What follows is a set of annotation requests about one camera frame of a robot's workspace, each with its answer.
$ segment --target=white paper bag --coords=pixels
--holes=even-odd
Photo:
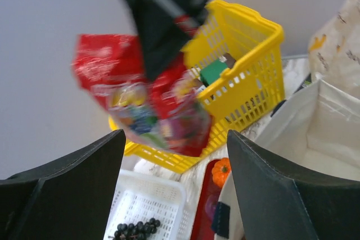
[[[214,240],[242,240],[244,237],[244,227],[242,226],[232,173],[229,174],[221,190],[219,202],[223,202],[230,207],[230,217],[228,221],[229,239],[215,234]]]
[[[311,38],[312,80],[323,78],[360,98],[360,0],[346,0],[341,10]]]
[[[360,100],[319,80],[294,94],[255,142],[314,171],[360,181]]]

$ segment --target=white shopping bag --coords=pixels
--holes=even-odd
[[[228,206],[230,210],[230,215],[219,216],[220,219],[225,219],[221,222],[225,228],[221,228],[221,230],[228,231],[228,238],[215,233],[214,240],[242,240],[244,237],[244,227],[242,226],[232,173],[229,174],[221,190],[219,202]]]
[[[360,181],[360,100],[319,80],[294,94],[255,143],[314,171]]]

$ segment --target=white wall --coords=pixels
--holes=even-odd
[[[226,0],[281,23],[285,54],[342,0]],[[121,0],[0,0],[0,178],[72,152],[109,132],[106,114],[70,73],[78,33],[131,33]],[[130,166],[133,161],[123,164]]]

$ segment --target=red tray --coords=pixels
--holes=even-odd
[[[212,160],[206,167],[190,240],[214,239],[214,232],[211,229],[212,222],[205,213],[205,204],[211,194],[216,192],[220,193],[221,191],[221,189],[213,183],[212,177],[212,168],[217,161],[219,160]]]

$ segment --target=red snack bag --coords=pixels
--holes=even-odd
[[[131,141],[188,156],[206,147],[211,117],[196,100],[182,53],[149,84],[138,37],[81,35],[73,70]]]
[[[150,98],[168,148],[199,157],[208,144],[212,118],[197,101],[195,87],[180,53],[150,85]]]
[[[131,35],[81,35],[72,68],[86,89],[124,129],[128,139],[146,144],[136,133],[128,103],[147,100],[140,43]]]

